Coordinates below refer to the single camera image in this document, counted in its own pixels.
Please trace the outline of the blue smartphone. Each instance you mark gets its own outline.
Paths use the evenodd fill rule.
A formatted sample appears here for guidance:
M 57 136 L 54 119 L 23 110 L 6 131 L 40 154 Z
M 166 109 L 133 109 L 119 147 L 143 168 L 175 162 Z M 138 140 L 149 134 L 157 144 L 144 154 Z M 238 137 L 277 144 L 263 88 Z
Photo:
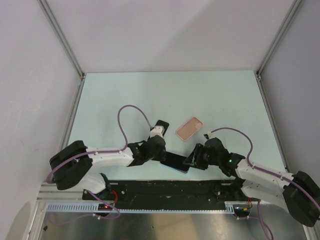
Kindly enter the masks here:
M 183 166 L 183 161 L 186 159 L 185 156 L 178 155 L 172 152 L 166 152 L 164 160 L 161 160 L 160 163 L 169 168 L 173 166 Z

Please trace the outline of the light blue phone case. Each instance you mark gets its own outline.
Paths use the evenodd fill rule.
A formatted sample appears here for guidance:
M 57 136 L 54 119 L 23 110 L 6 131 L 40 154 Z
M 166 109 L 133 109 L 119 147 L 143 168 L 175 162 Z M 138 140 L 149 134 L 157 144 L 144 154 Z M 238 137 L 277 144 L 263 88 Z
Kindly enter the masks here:
M 181 173 L 187 174 L 189 172 L 190 166 L 189 165 L 176 165 L 171 166 L 172 169 L 175 171 L 179 171 Z

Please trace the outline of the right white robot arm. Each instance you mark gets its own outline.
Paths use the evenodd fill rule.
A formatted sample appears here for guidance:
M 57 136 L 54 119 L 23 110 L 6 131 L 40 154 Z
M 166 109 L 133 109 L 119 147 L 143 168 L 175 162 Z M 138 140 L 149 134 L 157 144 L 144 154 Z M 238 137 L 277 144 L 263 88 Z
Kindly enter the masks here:
M 320 218 L 320 188 L 303 171 L 292 174 L 249 164 L 245 156 L 229 152 L 216 137 L 196 144 L 183 163 L 200 170 L 217 166 L 234 177 L 231 194 L 238 201 L 249 197 L 271 203 L 307 227 L 314 227 Z

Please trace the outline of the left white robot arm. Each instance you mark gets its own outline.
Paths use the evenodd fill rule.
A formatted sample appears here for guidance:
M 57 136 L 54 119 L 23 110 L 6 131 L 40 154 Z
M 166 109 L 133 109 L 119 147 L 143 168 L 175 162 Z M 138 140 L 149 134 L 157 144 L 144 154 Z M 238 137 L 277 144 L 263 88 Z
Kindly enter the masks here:
M 104 200 L 110 196 L 111 187 L 103 169 L 141 166 L 149 160 L 162 161 L 165 155 L 166 142 L 159 135 L 130 143 L 125 150 L 90 148 L 77 140 L 51 157 L 46 182 L 60 191 L 79 187 Z

